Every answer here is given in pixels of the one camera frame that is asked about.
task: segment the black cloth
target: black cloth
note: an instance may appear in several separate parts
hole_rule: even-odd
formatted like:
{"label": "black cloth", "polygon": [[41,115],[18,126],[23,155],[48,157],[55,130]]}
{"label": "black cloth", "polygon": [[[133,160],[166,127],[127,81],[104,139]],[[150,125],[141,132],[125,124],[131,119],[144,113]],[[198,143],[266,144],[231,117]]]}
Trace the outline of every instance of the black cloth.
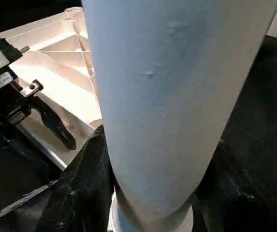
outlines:
{"label": "black cloth", "polygon": [[0,232],[106,232],[114,189],[103,126],[56,183],[37,191],[6,209]]}

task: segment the white tube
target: white tube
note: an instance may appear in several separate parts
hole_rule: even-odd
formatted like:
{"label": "white tube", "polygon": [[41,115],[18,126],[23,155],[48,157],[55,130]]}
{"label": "white tube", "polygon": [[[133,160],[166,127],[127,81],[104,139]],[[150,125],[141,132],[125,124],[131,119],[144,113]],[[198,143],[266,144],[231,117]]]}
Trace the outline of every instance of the white tube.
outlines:
{"label": "white tube", "polygon": [[117,197],[159,231],[200,183],[277,0],[82,2]]}

